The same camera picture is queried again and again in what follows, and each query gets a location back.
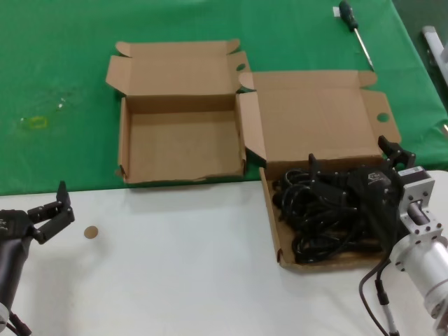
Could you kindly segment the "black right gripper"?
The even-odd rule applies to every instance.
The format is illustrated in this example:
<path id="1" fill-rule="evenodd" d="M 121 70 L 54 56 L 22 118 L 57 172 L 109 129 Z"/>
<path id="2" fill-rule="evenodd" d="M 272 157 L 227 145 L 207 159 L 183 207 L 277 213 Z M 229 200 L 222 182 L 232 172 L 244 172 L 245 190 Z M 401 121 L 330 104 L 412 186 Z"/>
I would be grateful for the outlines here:
<path id="1" fill-rule="evenodd" d="M 357 199 L 358 211 L 368 230 L 385 252 L 392 250 L 398 234 L 398 180 L 395 168 L 413 168 L 416 155 L 399 143 L 390 142 L 384 135 L 378 138 L 384 154 L 377 165 L 362 165 L 348 173 L 323 171 L 319 161 L 310 153 L 309 189 L 325 202 L 337 207 L 347 206 L 346 186 Z"/>

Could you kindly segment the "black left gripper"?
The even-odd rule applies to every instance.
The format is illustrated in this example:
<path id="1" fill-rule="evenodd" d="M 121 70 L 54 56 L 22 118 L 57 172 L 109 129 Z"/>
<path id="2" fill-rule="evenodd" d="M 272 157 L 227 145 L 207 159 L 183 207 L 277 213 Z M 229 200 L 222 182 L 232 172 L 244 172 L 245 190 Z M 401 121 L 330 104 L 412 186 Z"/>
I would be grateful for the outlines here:
<path id="1" fill-rule="evenodd" d="M 74 221 L 74 210 L 64 181 L 59 183 L 54 202 L 28 211 L 1 210 L 2 305 L 13 304 L 33 238 L 44 244 Z M 41 227 L 34 228 L 34 224 L 42 222 Z"/>

